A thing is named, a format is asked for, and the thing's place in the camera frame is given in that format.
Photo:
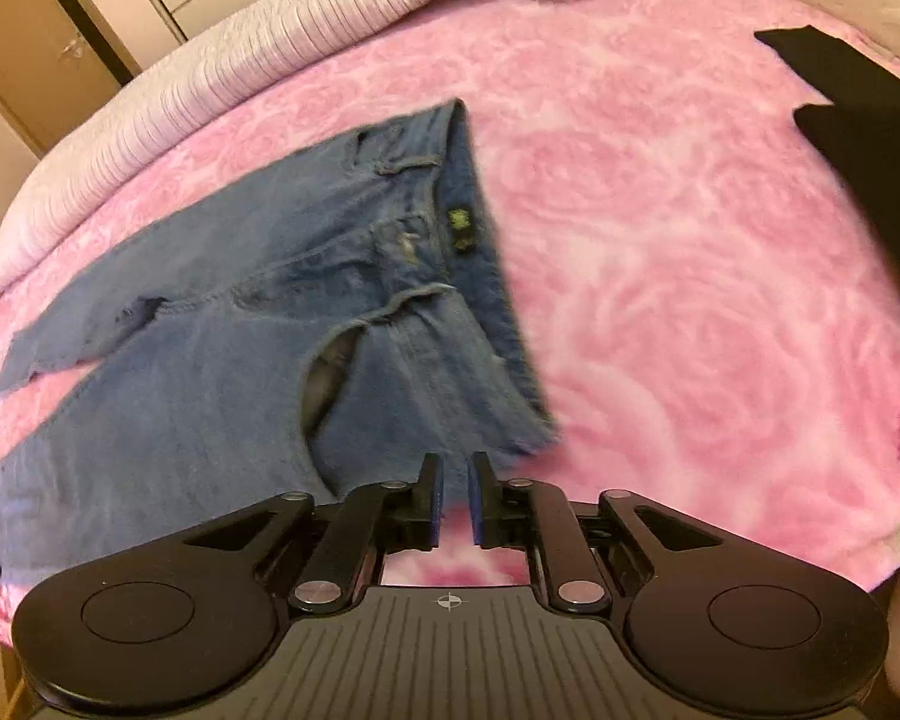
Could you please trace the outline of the blue denim jeans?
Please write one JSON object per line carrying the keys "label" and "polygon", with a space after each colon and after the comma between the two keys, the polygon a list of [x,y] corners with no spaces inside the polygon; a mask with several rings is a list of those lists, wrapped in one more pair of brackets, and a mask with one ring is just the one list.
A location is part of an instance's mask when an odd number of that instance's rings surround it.
{"label": "blue denim jeans", "polygon": [[0,367],[82,379],[0,460],[0,574],[48,575],[301,491],[443,490],[554,427],[452,99],[288,154],[87,265]]}

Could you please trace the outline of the black garment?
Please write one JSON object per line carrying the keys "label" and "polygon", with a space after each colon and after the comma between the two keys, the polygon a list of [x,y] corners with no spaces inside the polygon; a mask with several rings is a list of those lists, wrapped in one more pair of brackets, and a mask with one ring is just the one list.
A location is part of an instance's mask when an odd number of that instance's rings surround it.
{"label": "black garment", "polygon": [[754,37],[827,99],[798,107],[793,120],[850,188],[900,276],[900,78],[813,26]]}

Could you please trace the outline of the pink floral blanket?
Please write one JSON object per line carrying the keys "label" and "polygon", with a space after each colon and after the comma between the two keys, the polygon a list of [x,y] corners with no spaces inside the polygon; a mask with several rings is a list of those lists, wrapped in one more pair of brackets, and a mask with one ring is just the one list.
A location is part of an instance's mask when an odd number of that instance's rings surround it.
{"label": "pink floral blanket", "polygon": [[622,486],[873,589],[900,567],[900,286],[795,125],[795,0],[437,0],[255,94],[123,184],[0,299],[13,336],[87,263],[357,125],[468,110],[557,426],[528,472]]}

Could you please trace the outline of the lilac striped duvet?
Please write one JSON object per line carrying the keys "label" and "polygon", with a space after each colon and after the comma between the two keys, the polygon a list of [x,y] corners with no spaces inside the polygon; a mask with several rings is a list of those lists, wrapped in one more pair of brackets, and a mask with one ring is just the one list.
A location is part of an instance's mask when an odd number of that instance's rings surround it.
{"label": "lilac striped duvet", "polygon": [[432,0],[256,0],[143,71],[53,146],[0,226],[0,298],[126,182],[200,128]]}

